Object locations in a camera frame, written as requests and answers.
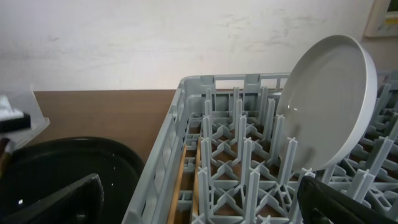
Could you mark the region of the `gold foil wrapper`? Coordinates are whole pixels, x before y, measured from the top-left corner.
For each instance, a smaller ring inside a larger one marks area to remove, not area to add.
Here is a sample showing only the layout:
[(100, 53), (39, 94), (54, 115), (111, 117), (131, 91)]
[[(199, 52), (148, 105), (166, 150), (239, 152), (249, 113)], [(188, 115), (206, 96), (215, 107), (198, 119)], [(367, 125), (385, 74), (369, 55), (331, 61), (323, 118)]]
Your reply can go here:
[(15, 150), (15, 142), (9, 138), (1, 139), (1, 166), (0, 176), (3, 177), (12, 153)]

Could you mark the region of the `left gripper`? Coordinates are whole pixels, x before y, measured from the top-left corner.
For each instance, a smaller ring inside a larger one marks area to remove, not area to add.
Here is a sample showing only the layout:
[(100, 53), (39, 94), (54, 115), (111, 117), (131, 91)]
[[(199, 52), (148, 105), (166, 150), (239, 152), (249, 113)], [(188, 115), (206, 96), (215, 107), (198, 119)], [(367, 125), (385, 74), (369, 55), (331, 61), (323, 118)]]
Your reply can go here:
[(6, 95), (1, 95), (1, 132), (9, 133), (31, 127), (30, 115), (13, 108)]

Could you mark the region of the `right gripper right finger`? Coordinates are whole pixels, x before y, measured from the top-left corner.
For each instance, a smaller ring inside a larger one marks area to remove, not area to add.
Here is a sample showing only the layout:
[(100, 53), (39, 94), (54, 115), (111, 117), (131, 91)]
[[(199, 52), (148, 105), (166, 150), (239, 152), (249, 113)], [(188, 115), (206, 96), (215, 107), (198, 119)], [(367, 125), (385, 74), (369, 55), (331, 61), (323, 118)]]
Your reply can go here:
[(300, 182), (297, 198), (304, 224), (397, 224), (307, 175)]

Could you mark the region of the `wooden chopstick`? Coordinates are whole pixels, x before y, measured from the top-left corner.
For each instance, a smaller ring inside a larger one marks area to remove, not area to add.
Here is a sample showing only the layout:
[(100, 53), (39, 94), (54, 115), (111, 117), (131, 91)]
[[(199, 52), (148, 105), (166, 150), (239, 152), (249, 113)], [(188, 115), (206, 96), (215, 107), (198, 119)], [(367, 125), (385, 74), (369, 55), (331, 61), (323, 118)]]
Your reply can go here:
[(193, 197), (192, 197), (192, 216), (190, 223), (193, 223), (195, 217), (199, 212), (199, 186), (198, 186), (198, 171), (199, 166), (201, 164), (201, 137), (198, 138), (197, 142), (197, 154), (196, 154), (196, 162), (195, 162), (195, 176), (194, 176), (194, 188), (193, 188)]
[(175, 183), (174, 194), (172, 197), (172, 202), (170, 204), (170, 210), (169, 210), (169, 216), (167, 219), (167, 224), (174, 224), (174, 222), (175, 222), (175, 214), (177, 211), (177, 205), (178, 205), (178, 200), (179, 200), (180, 186), (181, 186), (181, 182), (182, 182), (182, 175), (183, 175), (183, 170), (184, 170), (186, 152), (187, 152), (187, 146), (184, 145), (182, 157), (180, 160), (180, 166), (178, 169), (177, 180)]

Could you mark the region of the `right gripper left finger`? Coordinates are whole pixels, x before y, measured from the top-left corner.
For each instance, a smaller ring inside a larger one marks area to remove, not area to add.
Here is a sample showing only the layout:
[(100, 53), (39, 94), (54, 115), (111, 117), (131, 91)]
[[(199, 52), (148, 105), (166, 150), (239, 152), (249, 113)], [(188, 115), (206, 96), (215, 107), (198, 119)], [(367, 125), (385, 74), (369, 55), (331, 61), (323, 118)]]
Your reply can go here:
[(3, 224), (97, 223), (104, 204), (104, 190), (98, 174), (86, 177), (1, 218)]

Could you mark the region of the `white round plate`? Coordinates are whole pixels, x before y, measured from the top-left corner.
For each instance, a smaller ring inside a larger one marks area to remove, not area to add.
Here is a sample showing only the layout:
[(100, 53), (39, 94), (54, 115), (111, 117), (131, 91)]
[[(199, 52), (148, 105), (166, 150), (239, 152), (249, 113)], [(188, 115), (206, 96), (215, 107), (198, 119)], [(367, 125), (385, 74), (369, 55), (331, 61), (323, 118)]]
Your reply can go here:
[(297, 148), (292, 170), (323, 170), (347, 156), (366, 131), (377, 98), (377, 74), (354, 38), (332, 35), (310, 47), (290, 73), (276, 113)]

